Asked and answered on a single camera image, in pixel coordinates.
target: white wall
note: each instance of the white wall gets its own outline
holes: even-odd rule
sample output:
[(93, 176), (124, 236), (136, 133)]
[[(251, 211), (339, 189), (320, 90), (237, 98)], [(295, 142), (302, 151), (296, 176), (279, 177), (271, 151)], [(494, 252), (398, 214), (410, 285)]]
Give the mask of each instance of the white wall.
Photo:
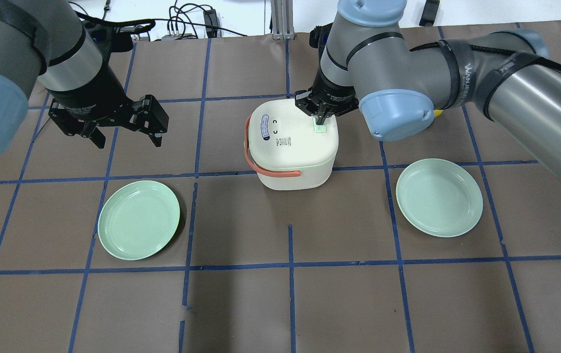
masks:
[[(400, 27), (417, 26), (425, 0), (407, 0)], [(92, 16), (101, 18), (105, 0), (75, 0)], [(179, 0), (179, 5), (191, 0)], [(269, 0), (204, 0), (218, 12), (222, 27), (257, 35), (269, 33)], [(125, 21), (141, 18), (167, 18), (173, 0), (112, 0), (106, 20)], [(294, 0), (293, 20), (296, 32), (309, 32), (335, 17), (336, 0)], [(189, 13), (191, 20), (204, 23), (201, 10)], [(480, 23), (537, 22), (561, 20), (561, 0), (441, 0), (435, 25), (472, 25)], [(205, 33), (198, 27), (200, 37)], [(158, 22), (150, 32), (152, 40), (167, 34), (166, 22)]]

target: plate rim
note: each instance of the plate rim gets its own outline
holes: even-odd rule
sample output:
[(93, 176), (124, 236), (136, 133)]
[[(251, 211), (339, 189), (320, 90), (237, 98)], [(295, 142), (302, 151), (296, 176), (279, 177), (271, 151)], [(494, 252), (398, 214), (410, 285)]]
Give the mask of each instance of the plate rim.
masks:
[[(175, 200), (177, 220), (175, 222), (175, 228), (173, 230), (173, 234), (169, 235), (169, 237), (168, 237), (167, 241), (164, 243), (164, 245), (160, 246), (156, 251), (151, 252), (149, 255), (143, 255), (142, 257), (125, 258), (125, 257), (121, 257), (120, 255), (117, 255), (117, 254), (113, 253), (112, 251), (110, 251), (110, 249), (107, 246), (104, 246), (104, 241), (103, 241), (102, 237), (106, 236), (106, 235), (101, 234), (100, 224), (101, 224), (102, 216), (103, 216), (103, 214), (105, 214), (105, 210), (106, 210), (106, 214), (108, 214), (108, 210), (106, 208), (108, 203), (112, 199), (117, 197), (119, 194), (125, 192), (126, 189), (132, 188), (133, 185), (137, 185), (137, 184), (160, 185), (161, 188), (164, 188), (165, 193), (168, 195), (168, 197), (170, 197), (170, 198), (172, 197)], [(175, 231), (178, 229), (178, 225), (180, 224), (180, 211), (181, 211), (180, 202), (178, 201), (177, 196), (175, 196), (175, 192), (173, 192), (173, 190), (171, 190), (171, 188), (169, 188), (165, 184), (160, 183), (160, 182), (155, 181), (155, 180), (133, 181), (132, 183), (126, 184), (123, 187), (119, 188), (112, 195), (110, 195), (110, 197), (108, 197), (106, 202), (104, 202), (104, 205), (101, 207), (101, 210), (99, 211), (99, 217), (98, 217), (98, 220), (97, 220), (97, 235), (98, 235), (99, 243), (101, 243), (102, 248), (104, 248), (104, 250), (106, 250), (106, 252), (108, 252), (108, 254), (111, 254), (112, 256), (116, 257), (117, 259), (121, 259), (121, 260), (125, 260), (125, 261), (136, 261), (136, 260), (146, 259), (146, 258), (150, 257), (151, 255), (155, 255), (157, 252), (162, 250), (171, 241), (171, 239), (175, 236)]]
[[(479, 212), (478, 212), (478, 219), (475, 219), (475, 222), (474, 222), (473, 224), (471, 224), (471, 226), (470, 226), (469, 228), (466, 227), (466, 230), (463, 230), (463, 231), (457, 230), (457, 232), (453, 232), (453, 234), (446, 234), (446, 235), (444, 235), (444, 234), (435, 234), (435, 232), (431, 232), (430, 230), (428, 230), (428, 229), (426, 229), (426, 228), (424, 228), (424, 227), (418, 225), (415, 221), (412, 221), (412, 220), (409, 218), (409, 215), (407, 214), (407, 212), (405, 212), (404, 206), (401, 205), (401, 203), (400, 203), (400, 198), (399, 198), (399, 195), (400, 195), (399, 190), (400, 190), (400, 185), (401, 185), (400, 180), (401, 180), (401, 178), (403, 178), (403, 176), (405, 175), (404, 173), (407, 172), (408, 170), (409, 170), (408, 173), (412, 173), (412, 172), (410, 172), (410, 169), (409, 169), (411, 166), (415, 165), (415, 167), (417, 167), (417, 164), (428, 163), (429, 161), (439, 161), (439, 163), (448, 164), (448, 165), (450, 165), (450, 167), (454, 166), (454, 167), (455, 167), (455, 170), (463, 171), (464, 175), (466, 175), (466, 176), (469, 177), (472, 181), (474, 181), (474, 184), (473, 184), (473, 185), (475, 185), (476, 188), (473, 188), (473, 190), (474, 190), (474, 191), (478, 190), (478, 192), (477, 192), (477, 193), (475, 192), (475, 194), (477, 194), (477, 196), (480, 196), (480, 198), (479, 198), (480, 202), (478, 203), (478, 205), (479, 205), (479, 208), (478, 208), (478, 210), (479, 210)], [(420, 230), (421, 232), (424, 232), (424, 233), (426, 233), (426, 234), (428, 234), (428, 235), (432, 235), (432, 236), (434, 236), (434, 237), (441, 237), (441, 238), (458, 237), (458, 236), (460, 236), (460, 235), (464, 235), (464, 234), (466, 234), (467, 232), (473, 230), (473, 228), (475, 228), (475, 226), (476, 226), (476, 225), (478, 224), (478, 222), (480, 221), (480, 219), (481, 219), (481, 217), (482, 217), (482, 214), (483, 214), (483, 208), (484, 208), (483, 193), (481, 192), (480, 187), (478, 186), (478, 183), (477, 183), (476, 179), (474, 179), (474, 177), (471, 176), (471, 174), (470, 174), (467, 170), (465, 170), (463, 167), (461, 167), (460, 165), (457, 165), (457, 163), (453, 163), (453, 162), (451, 162), (451, 161), (448, 161), (448, 160), (446, 160), (446, 159), (441, 159), (441, 158), (425, 158), (425, 159), (420, 159), (419, 161), (415, 161), (415, 162), (411, 163), (410, 165), (408, 165), (406, 168), (404, 168), (404, 170), (400, 173), (400, 176), (398, 177), (398, 181), (397, 181), (397, 183), (396, 183), (396, 202), (397, 202), (398, 208), (400, 209), (400, 212), (402, 212), (404, 218), (405, 218), (410, 224), (412, 224), (412, 226), (414, 226), (415, 228), (417, 228), (417, 229)]]

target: box lid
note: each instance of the box lid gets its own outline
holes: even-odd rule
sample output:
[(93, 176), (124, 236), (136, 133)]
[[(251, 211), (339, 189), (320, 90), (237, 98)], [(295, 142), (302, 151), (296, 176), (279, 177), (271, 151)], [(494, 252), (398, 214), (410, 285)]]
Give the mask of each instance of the box lid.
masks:
[(337, 153), (335, 116), (323, 126), (295, 106), (294, 100), (263, 103), (252, 113), (247, 129), (249, 151), (268, 170), (296, 170), (321, 165)]

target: metal frame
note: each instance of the metal frame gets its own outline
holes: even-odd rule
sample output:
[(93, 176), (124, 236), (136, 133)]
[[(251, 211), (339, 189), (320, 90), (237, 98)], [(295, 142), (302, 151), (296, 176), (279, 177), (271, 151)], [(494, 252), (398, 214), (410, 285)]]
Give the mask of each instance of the metal frame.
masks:
[(271, 37), (293, 39), (293, 0), (271, 0)]

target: power adapter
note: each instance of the power adapter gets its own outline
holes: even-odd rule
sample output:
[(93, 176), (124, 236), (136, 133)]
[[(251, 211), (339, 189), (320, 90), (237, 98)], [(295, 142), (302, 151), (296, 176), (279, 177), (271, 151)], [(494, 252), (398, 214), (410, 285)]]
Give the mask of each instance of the power adapter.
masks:
[(217, 12), (215, 9), (204, 10), (204, 24), (206, 27), (207, 38), (216, 38), (218, 34), (218, 27), (220, 26), (220, 21), (217, 19)]

